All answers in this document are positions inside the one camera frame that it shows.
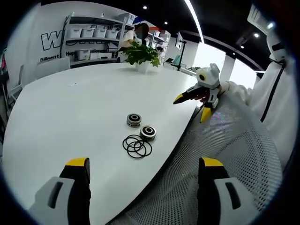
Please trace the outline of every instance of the ceiling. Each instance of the ceiling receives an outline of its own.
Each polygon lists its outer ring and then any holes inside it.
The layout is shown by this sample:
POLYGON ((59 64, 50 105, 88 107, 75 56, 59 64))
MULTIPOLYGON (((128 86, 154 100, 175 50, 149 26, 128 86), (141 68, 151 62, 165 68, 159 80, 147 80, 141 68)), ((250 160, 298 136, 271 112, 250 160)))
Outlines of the ceiling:
MULTIPOLYGON (((199 20, 202 33, 204 36, 216 39, 225 43, 249 58, 255 61, 260 67, 266 69, 269 64, 269 55, 266 44, 266 35, 260 32, 256 27, 247 21, 251 8, 251 0, 190 0, 197 18, 199 20), (241 41, 245 42, 244 49, 240 48, 241 41)), ((59 2, 58 0, 43 0, 43 4, 59 2)), ((142 17, 150 23, 158 26, 163 30, 171 32, 175 37, 179 30, 187 30, 198 33, 193 17, 186 6, 184 0, 140 0, 140 1, 119 1, 119 0, 89 0, 100 4, 123 9, 136 16, 142 17)), ((183 33, 183 38, 199 42, 200 38, 195 35, 183 33)), ((215 44, 206 41, 210 45, 227 52, 233 58, 238 58, 244 63, 258 70, 251 65, 244 57, 239 54, 232 55, 232 49, 224 45, 215 44)))

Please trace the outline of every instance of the ball bearing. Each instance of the ball bearing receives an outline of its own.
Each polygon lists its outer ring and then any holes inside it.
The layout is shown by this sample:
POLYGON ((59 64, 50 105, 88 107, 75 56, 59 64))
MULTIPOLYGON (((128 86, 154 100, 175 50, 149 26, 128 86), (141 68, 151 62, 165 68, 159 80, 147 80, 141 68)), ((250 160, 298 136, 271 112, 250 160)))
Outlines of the ball bearing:
POLYGON ((137 128, 141 125, 142 118, 140 115, 132 113, 127 116, 127 125, 132 128, 137 128))
POLYGON ((156 136, 156 130, 151 126, 143 126, 140 130, 140 136, 146 141, 152 141, 156 136))

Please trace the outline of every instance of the white mesh fabric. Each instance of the white mesh fabric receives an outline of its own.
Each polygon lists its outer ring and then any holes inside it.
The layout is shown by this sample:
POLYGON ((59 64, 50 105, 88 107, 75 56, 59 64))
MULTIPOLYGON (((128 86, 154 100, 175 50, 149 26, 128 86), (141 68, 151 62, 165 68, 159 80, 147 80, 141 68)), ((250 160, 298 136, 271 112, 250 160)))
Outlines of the white mesh fabric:
POLYGON ((255 207, 266 207, 281 183, 282 172, 263 124, 230 94, 221 97, 209 121, 199 121, 200 115, 188 125, 166 169, 110 224, 196 224, 200 157, 221 161, 228 174, 252 193, 255 207))

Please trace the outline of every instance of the white pot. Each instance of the white pot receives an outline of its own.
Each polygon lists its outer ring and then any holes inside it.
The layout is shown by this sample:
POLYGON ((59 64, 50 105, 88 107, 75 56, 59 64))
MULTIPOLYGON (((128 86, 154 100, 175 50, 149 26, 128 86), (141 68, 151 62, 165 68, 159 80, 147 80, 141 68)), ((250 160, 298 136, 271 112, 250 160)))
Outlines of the white pot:
POLYGON ((140 64, 135 64, 135 69, 142 74, 145 74, 149 68, 150 61, 145 61, 141 65, 140 64))

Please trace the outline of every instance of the white table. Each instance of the white table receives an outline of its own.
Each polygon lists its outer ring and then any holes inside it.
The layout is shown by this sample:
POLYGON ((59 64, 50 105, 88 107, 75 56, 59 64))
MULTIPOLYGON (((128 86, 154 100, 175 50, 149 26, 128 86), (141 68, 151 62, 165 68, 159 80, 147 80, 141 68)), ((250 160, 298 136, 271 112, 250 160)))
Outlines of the white table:
MULTIPOLYGON (((169 69, 173 69, 173 70, 177 70, 177 67, 173 66, 172 63, 168 63, 168 62, 164 62, 164 67, 165 67, 165 68, 169 68, 169 69)), ((191 70, 189 70, 189 69, 186 69, 186 68, 183 67, 182 65, 181 65, 181 67, 180 67, 180 72, 182 72, 182 73, 184 73, 184 74, 187 74, 187 75, 190 75, 190 76, 196 77, 196 73, 195 73, 195 72, 193 72, 193 71, 191 71, 191 70)))
POLYGON ((173 105, 196 79, 151 68, 138 74, 127 63, 75 68, 27 85, 8 121, 3 171, 20 204, 28 209, 34 195, 59 176, 72 158, 90 158, 90 221, 104 224, 127 207, 166 161, 197 105, 173 105), (126 124, 138 113, 157 131, 153 152, 132 159, 122 147, 138 128, 126 124))

